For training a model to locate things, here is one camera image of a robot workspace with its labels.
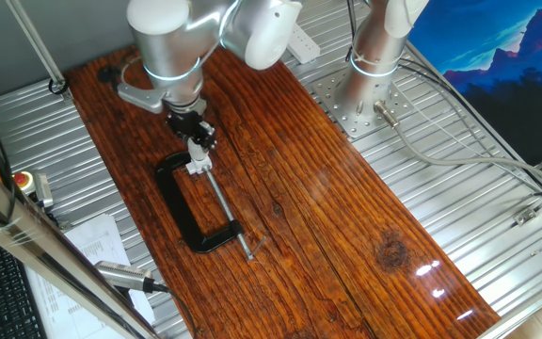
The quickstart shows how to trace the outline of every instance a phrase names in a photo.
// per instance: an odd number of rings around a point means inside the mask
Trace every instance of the wood knot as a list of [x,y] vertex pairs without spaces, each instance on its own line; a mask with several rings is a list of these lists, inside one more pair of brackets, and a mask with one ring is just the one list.
[[278,217],[283,214],[283,208],[277,202],[273,202],[273,213]]
[[384,268],[393,270],[401,267],[407,259],[407,248],[398,240],[388,240],[380,246],[377,261]]

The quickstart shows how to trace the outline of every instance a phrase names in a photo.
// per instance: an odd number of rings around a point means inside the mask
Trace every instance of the wood grain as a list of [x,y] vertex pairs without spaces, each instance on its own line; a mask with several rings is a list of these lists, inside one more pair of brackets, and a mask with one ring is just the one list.
[[[257,73],[223,50],[204,67],[213,173],[249,244],[268,240],[249,263],[235,241],[191,252],[154,181],[185,147],[96,79],[125,52],[71,71],[72,93],[202,337],[475,338],[499,319],[283,64]],[[139,67],[128,79],[149,86]],[[176,178],[203,229],[227,222],[204,177]]]

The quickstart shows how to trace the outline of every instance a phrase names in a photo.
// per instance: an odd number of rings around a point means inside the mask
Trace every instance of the silver cylinder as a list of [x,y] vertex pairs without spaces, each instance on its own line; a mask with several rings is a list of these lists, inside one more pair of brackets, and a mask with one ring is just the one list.
[[146,34],[131,26],[144,69],[164,100],[187,105],[196,100],[203,78],[200,57],[216,47],[219,27],[232,0],[192,1],[187,21],[165,34]]
[[391,36],[384,28],[386,5],[369,1],[371,13],[357,29],[347,74],[336,86],[336,103],[343,112],[373,117],[374,104],[390,98],[391,81],[408,35]]

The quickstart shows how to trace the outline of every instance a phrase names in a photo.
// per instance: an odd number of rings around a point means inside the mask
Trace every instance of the mounting plate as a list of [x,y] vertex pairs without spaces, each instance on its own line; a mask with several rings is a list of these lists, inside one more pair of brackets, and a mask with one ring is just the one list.
[[[334,92],[336,85],[344,79],[347,69],[341,70],[334,74],[328,75],[319,81],[313,83],[313,90],[322,103],[329,110],[329,113],[336,119],[336,122],[342,127],[344,132],[351,138],[358,138],[371,133],[377,127],[386,124],[379,115],[375,115],[373,119],[369,116],[358,116],[355,112],[344,112],[340,105],[336,104]],[[391,113],[395,117],[401,117],[407,113],[413,106],[403,95],[401,91],[391,84],[390,99],[387,106],[391,108]]]

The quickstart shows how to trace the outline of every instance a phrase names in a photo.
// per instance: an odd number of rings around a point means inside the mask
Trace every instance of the cable connector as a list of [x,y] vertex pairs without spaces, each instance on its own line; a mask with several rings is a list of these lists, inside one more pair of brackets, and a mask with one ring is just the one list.
[[388,123],[388,125],[394,129],[399,125],[399,120],[392,114],[392,112],[386,106],[386,103],[378,101],[374,104],[374,112],[380,115]]

